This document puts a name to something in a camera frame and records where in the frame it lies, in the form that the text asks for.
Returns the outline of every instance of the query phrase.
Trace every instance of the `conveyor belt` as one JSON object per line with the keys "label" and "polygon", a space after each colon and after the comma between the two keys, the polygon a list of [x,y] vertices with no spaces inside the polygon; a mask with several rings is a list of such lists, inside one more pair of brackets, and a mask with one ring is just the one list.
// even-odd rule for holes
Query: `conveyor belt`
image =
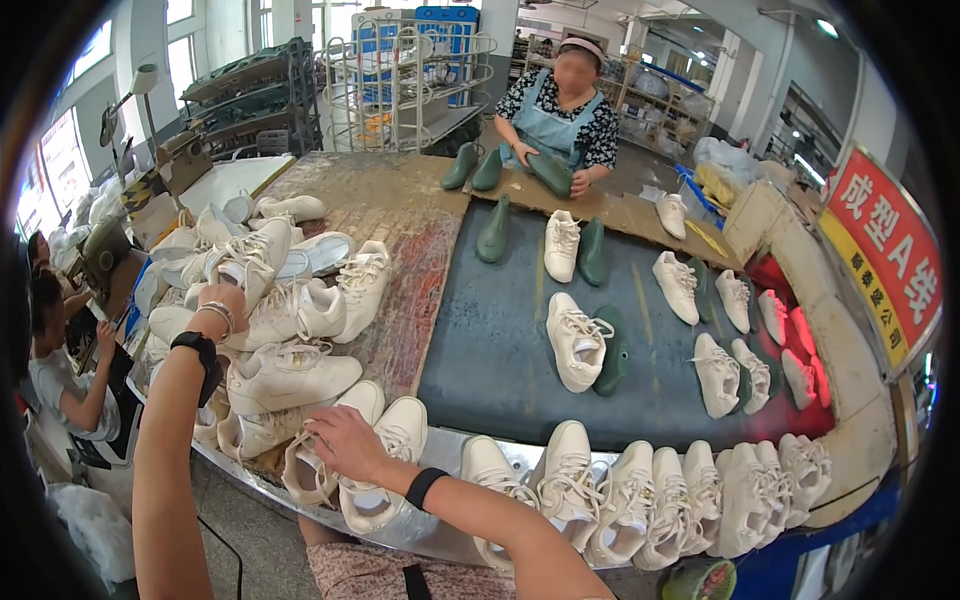
{"label": "conveyor belt", "polygon": [[[594,451],[621,451],[642,439],[681,452],[698,439],[718,450],[822,428],[821,409],[799,413],[789,392],[751,417],[708,416],[689,362],[694,340],[708,331],[729,351],[734,334],[743,336],[712,283],[713,324],[690,327],[673,314],[651,271],[661,249],[607,230],[607,284],[593,288],[577,274],[561,284],[540,266],[546,218],[536,211],[515,208],[500,264],[476,258],[476,235],[491,209],[486,201],[470,203],[454,249],[419,387],[432,425],[546,444],[558,422],[576,419],[587,427]],[[559,291],[570,294],[588,315],[608,303],[623,312],[633,356],[616,395],[573,394],[557,376],[545,321],[550,297]],[[766,342],[773,354],[773,343]]]}

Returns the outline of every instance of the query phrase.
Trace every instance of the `hand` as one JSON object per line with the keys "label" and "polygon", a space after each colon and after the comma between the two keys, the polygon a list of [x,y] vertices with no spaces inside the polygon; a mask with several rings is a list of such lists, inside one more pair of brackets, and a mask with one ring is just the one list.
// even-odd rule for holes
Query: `hand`
{"label": "hand", "polygon": [[[220,302],[230,311],[234,333],[250,328],[244,316],[247,298],[239,287],[226,283],[205,285],[197,295],[197,306],[203,306],[207,302]],[[194,315],[186,331],[200,331],[207,339],[217,341],[227,333],[227,322],[213,311],[204,310]]]}
{"label": "hand", "polygon": [[314,452],[324,464],[353,481],[369,483],[374,473],[392,460],[380,437],[352,406],[321,408],[304,425],[319,438]]}
{"label": "hand", "polygon": [[100,360],[109,362],[113,360],[113,353],[116,351],[116,327],[109,321],[100,321],[97,323],[97,344],[100,345]]}
{"label": "hand", "polygon": [[539,152],[537,152],[536,149],[524,144],[523,142],[517,142],[516,144],[514,144],[514,152],[516,153],[516,157],[520,159],[520,164],[527,167],[528,169],[530,168],[530,165],[527,163],[527,153],[530,153],[532,155],[539,154]]}
{"label": "hand", "polygon": [[581,169],[573,174],[573,184],[570,185],[570,198],[580,198],[587,193],[590,187],[590,173],[587,169]]}

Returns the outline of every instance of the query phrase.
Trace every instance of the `floral shirt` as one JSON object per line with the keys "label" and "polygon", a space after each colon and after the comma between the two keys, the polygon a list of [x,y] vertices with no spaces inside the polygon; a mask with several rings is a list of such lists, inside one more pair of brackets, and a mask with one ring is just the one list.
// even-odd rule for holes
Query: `floral shirt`
{"label": "floral shirt", "polygon": [[[538,74],[538,71],[527,71],[513,87],[507,90],[500,102],[496,103],[496,113],[508,121],[514,118],[516,112],[520,110],[524,92],[537,83]],[[554,81],[551,72],[543,82],[540,95],[537,96],[537,106],[544,112],[573,121],[584,111],[586,104],[569,112],[560,110],[557,102],[558,92],[557,82]],[[593,110],[593,120],[577,133],[576,145],[585,152],[584,163],[587,167],[602,164],[611,171],[616,168],[616,128],[616,112],[604,98]]]}

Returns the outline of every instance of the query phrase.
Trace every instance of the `gray shirt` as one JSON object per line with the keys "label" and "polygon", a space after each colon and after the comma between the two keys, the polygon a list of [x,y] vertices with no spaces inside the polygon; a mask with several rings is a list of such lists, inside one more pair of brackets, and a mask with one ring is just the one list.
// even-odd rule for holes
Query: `gray shirt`
{"label": "gray shirt", "polygon": [[93,382],[93,373],[84,373],[79,377],[73,373],[73,366],[63,348],[54,350],[46,358],[31,359],[30,380],[34,383],[36,397],[43,408],[73,435],[93,442],[112,442],[120,435],[120,408],[109,387],[96,431],[82,429],[60,411],[63,392],[83,402]]}

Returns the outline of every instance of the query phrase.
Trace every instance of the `silver bracelet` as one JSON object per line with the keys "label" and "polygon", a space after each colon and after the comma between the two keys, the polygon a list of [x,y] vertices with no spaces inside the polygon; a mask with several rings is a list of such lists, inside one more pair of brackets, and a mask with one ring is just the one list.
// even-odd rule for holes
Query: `silver bracelet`
{"label": "silver bracelet", "polygon": [[227,308],[222,302],[216,300],[205,302],[200,308],[197,309],[197,312],[202,310],[212,310],[221,317],[224,318],[224,321],[227,322],[227,333],[220,338],[220,341],[217,344],[222,344],[226,340],[230,339],[230,336],[233,335],[233,314],[230,313],[230,309]]}

